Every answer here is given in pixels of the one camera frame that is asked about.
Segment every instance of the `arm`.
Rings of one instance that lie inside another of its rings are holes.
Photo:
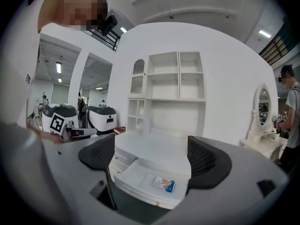
[[[287,121],[279,123],[278,127],[282,129],[291,129],[294,124],[294,119],[295,119],[295,109],[292,109],[290,107]]]

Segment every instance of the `person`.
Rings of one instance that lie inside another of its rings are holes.
[[[78,93],[78,111],[79,119],[83,119],[83,108],[85,107],[84,99],[81,97],[80,92]]]
[[[100,103],[100,106],[105,106],[105,101],[102,100],[102,102]]]
[[[43,106],[49,104],[49,101],[47,99],[46,95],[43,95]]]
[[[291,65],[282,67],[279,78],[281,83],[289,90],[285,103],[288,108],[288,119],[278,124],[278,127],[281,129],[291,130],[286,147],[280,158],[282,168],[289,172],[300,155],[300,84],[295,78]]]
[[[33,110],[28,98],[44,26],[56,23],[93,29],[102,26],[106,16],[106,0],[24,0],[0,41],[0,96],[9,101],[3,104],[2,110],[14,111],[2,112],[0,121],[28,126],[27,114]]]

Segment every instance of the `drawer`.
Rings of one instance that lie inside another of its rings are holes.
[[[122,174],[114,176],[116,186],[127,194],[146,203],[166,209],[175,208],[185,197],[188,179],[172,179],[168,172],[145,167],[137,159]],[[154,187],[153,181],[157,176],[175,180],[176,185],[172,193]]]
[[[114,154],[112,160],[118,160],[122,164],[129,166],[136,160],[136,157],[131,155],[130,153],[127,153],[125,151],[115,148],[115,154]]]
[[[129,167],[129,165],[123,164],[119,160],[115,160],[115,159],[111,160],[109,166],[113,166],[116,168],[116,170],[121,172],[125,171]]]

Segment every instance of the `oval mirror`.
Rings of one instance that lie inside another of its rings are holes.
[[[258,100],[258,116],[261,125],[265,124],[269,115],[270,98],[266,89],[262,89]]]
[[[261,84],[256,92],[255,109],[257,110],[257,121],[260,129],[266,129],[271,122],[271,99],[268,87]]]

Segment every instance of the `white vanity table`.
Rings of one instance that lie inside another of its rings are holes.
[[[248,137],[241,142],[245,148],[253,149],[263,154],[268,159],[274,160],[279,152],[280,146],[283,145],[283,139],[276,136],[276,129],[273,127],[273,120],[277,116],[272,113],[272,106],[270,102],[270,94],[265,83],[261,83],[255,93],[255,108],[253,110],[253,121]],[[260,123],[259,104],[267,103],[269,105],[269,112],[266,122]]]
[[[116,186],[126,193],[173,209],[184,199],[191,177],[187,142],[168,135],[123,133],[115,137],[115,155],[109,170]],[[176,181],[174,192],[153,187],[157,176]]]

